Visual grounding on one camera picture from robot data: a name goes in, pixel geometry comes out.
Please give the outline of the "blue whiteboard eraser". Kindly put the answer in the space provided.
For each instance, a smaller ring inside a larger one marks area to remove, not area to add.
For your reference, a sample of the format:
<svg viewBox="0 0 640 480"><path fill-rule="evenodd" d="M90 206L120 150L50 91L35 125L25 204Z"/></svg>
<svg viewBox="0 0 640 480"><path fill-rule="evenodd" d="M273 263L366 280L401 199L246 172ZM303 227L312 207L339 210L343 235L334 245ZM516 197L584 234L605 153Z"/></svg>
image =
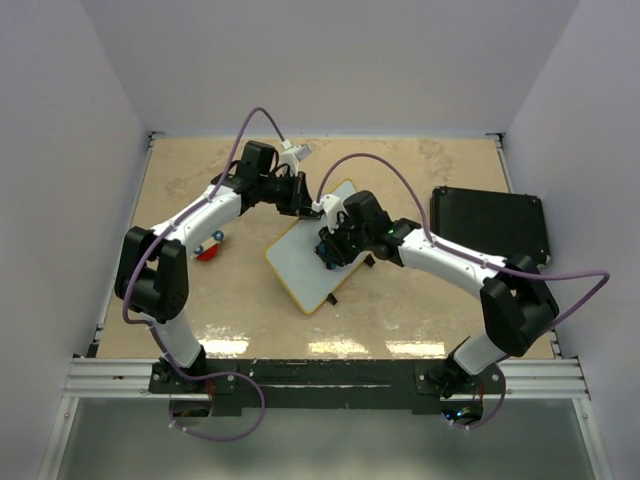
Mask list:
<svg viewBox="0 0 640 480"><path fill-rule="evenodd" d="M314 249L316 255L321 259L328 270L335 270L340 267L339 258L335 252L324 242L320 242Z"/></svg>

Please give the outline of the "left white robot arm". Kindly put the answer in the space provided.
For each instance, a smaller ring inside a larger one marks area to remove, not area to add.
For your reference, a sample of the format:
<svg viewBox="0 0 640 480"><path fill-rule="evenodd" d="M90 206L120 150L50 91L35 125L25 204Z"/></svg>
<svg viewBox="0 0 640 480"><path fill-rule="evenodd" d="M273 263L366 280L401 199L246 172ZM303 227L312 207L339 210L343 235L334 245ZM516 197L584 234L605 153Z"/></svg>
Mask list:
<svg viewBox="0 0 640 480"><path fill-rule="evenodd" d="M215 232L260 203L274 205L281 215L317 219L300 169L310 152L309 146L288 140L280 149L249 141L186 208L150 229L133 227L126 233L114 286L123 319L149 328L183 391L196 392L207 380L205 349L185 313L189 258Z"/></svg>

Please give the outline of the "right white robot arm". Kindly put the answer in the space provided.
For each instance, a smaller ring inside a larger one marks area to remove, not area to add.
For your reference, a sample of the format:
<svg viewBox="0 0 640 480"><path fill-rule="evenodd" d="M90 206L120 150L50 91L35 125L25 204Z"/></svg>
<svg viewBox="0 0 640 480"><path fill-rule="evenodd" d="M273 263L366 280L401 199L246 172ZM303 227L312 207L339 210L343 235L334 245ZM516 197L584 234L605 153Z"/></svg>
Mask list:
<svg viewBox="0 0 640 480"><path fill-rule="evenodd" d="M469 392L489 366L521 357L559 315L559 307L526 255L487 255L444 240L406 218L392 220L367 190L346 199L327 194L312 204L323 220L316 255L329 270L363 253L434 275L481 304L484 330L451 352L434 381Z"/></svg>

